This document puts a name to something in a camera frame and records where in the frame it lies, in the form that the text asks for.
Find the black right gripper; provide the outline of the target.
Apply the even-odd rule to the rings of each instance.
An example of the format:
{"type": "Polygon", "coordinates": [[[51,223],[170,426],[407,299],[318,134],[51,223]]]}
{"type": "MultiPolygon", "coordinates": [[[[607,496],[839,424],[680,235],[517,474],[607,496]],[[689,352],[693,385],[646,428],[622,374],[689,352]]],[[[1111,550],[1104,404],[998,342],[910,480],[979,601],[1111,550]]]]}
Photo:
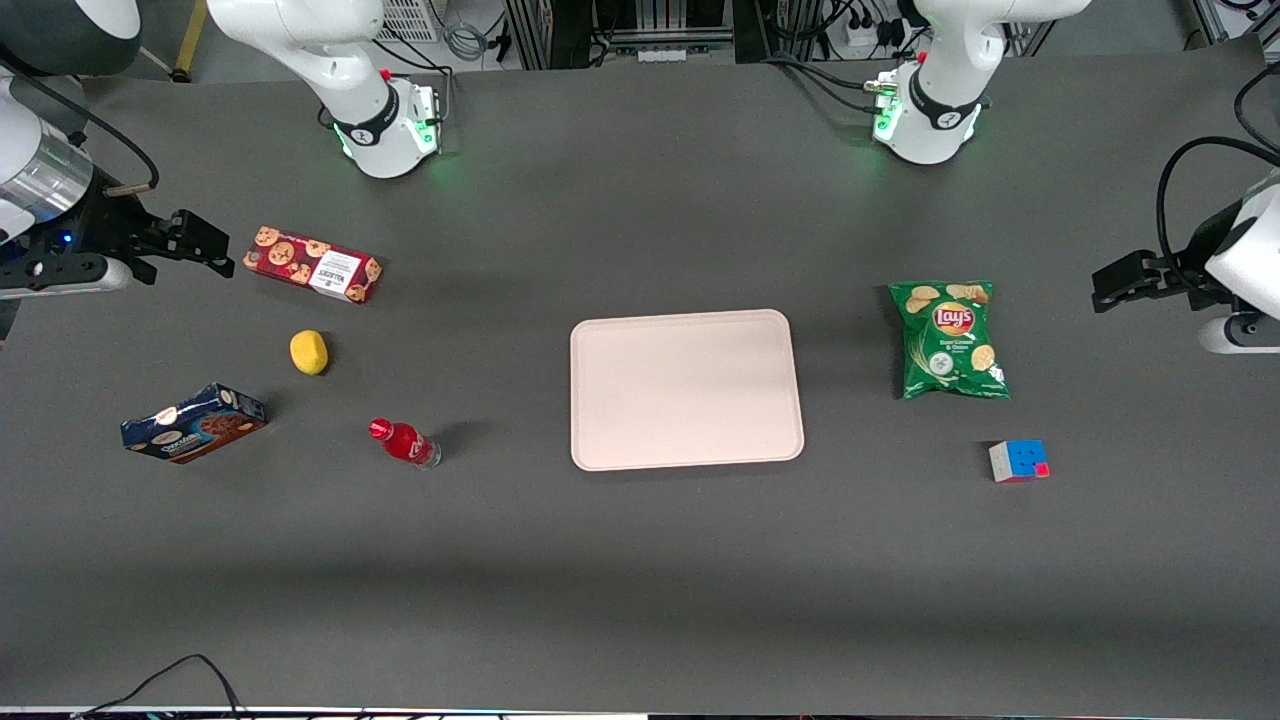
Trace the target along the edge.
{"type": "Polygon", "coordinates": [[[60,219],[60,252],[93,252],[122,259],[142,284],[154,286],[157,269],[142,258],[200,263],[230,279],[229,234],[191,210],[168,215],[147,211],[136,196],[87,193],[60,219]]]}

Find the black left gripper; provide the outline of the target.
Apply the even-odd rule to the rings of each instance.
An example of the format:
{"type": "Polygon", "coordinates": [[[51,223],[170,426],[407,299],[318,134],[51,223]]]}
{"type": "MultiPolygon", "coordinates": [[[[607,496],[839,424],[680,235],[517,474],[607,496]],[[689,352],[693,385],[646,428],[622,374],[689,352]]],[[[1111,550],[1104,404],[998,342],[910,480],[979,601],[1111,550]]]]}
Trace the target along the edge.
{"type": "Polygon", "coordinates": [[[1167,201],[1160,197],[1160,254],[1135,250],[1098,269],[1091,277],[1091,302],[1097,314],[1138,299],[1169,299],[1188,295],[1192,311],[1229,305],[1234,311],[1242,300],[1221,281],[1215,279],[1207,261],[1226,243],[1243,206],[1236,200],[1202,222],[1187,246],[1174,252],[1169,242],[1167,201]]]}

